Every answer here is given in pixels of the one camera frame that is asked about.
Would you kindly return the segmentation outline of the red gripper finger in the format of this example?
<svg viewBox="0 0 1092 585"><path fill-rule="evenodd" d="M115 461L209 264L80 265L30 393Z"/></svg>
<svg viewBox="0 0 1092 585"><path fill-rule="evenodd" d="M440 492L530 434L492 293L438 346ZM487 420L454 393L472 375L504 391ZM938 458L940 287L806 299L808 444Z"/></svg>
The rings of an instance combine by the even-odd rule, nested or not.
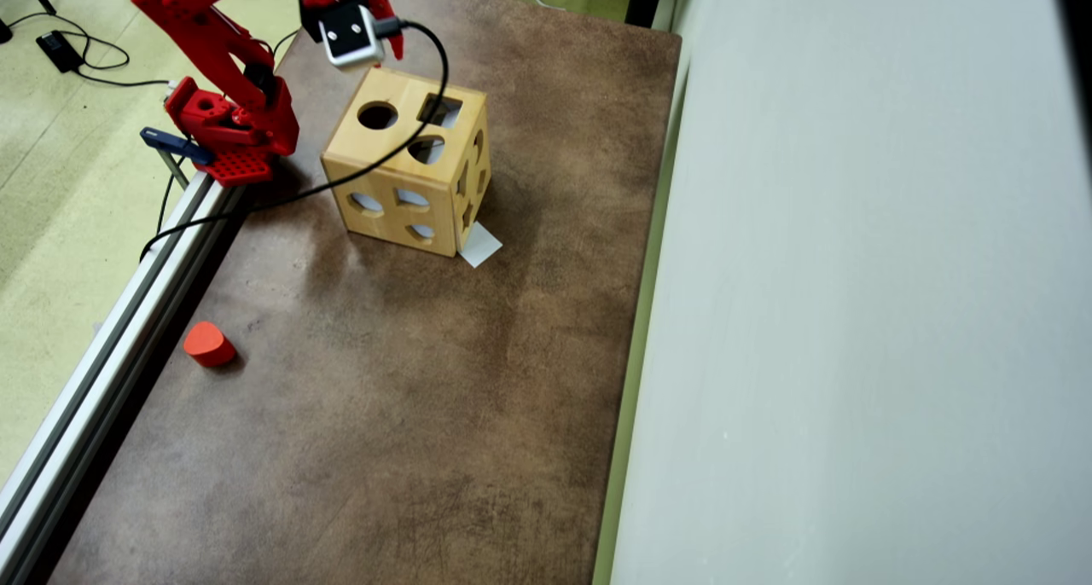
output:
<svg viewBox="0 0 1092 585"><path fill-rule="evenodd" d="M368 11L372 14L375 36L378 41L385 41L395 60L401 61L404 56L404 38L402 34L401 21L394 13L389 0L367 0Z"/></svg>

